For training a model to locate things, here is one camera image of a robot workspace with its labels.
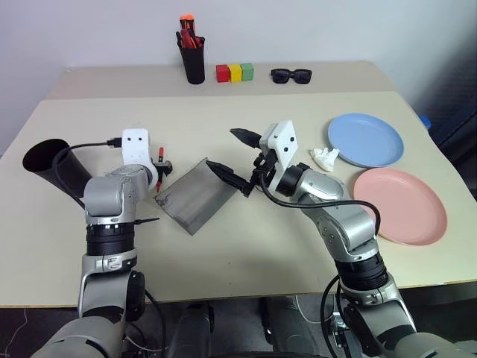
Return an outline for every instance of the pink plate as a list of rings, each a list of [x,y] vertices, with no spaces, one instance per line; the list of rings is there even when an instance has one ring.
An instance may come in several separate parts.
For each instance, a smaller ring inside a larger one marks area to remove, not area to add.
[[[381,213],[379,234],[391,241],[429,245],[446,232],[447,215],[439,197],[406,172],[391,168],[368,170],[356,181],[354,196],[377,206]]]

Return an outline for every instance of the table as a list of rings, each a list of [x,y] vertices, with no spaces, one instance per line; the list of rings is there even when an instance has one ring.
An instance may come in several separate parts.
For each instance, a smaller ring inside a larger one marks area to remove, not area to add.
[[[271,83],[274,67],[314,71],[306,86]],[[79,206],[60,190],[22,168],[25,152],[48,138],[71,145],[147,128],[154,151],[165,146],[174,165],[171,185],[202,158],[233,167],[248,178],[257,150],[241,144],[230,128],[263,133],[291,119],[299,145],[295,163],[319,170],[308,150],[327,145],[326,128],[342,113],[384,119],[401,134],[402,159],[393,167],[425,181],[448,215],[444,237],[411,247],[379,238],[386,266],[399,287],[477,279],[477,204],[439,152],[416,114],[372,64],[300,63],[256,65],[249,83],[217,84],[213,66],[206,83],[186,83],[178,66],[72,69],[31,115],[0,160],[3,210],[0,306],[64,307],[77,302],[85,223]],[[77,157],[93,175],[121,165],[121,152],[81,148]],[[364,170],[338,159],[334,175],[352,189]],[[158,222],[136,229],[137,269],[161,301],[321,292],[336,270],[312,222],[299,210],[273,205],[254,191],[235,194],[194,236],[150,198],[138,217]]]

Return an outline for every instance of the blue plate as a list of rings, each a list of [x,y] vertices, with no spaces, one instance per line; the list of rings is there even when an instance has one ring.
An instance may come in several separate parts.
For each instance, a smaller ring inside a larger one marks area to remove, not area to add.
[[[336,117],[328,127],[328,140],[339,156],[365,168],[390,166],[404,153],[401,136],[388,123],[363,113]]]

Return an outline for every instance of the sunglasses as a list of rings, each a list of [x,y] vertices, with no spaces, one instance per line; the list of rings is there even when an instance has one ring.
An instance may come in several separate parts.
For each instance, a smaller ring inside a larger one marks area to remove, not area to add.
[[[286,84],[290,78],[293,78],[297,84],[308,84],[312,79],[312,71],[309,69],[272,69],[271,77],[276,84]]]

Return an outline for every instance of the yellow block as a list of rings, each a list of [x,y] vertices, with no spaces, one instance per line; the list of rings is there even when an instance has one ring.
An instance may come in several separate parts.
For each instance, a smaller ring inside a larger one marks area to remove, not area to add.
[[[241,81],[241,67],[240,65],[233,64],[228,65],[230,71],[230,82],[240,82]]]

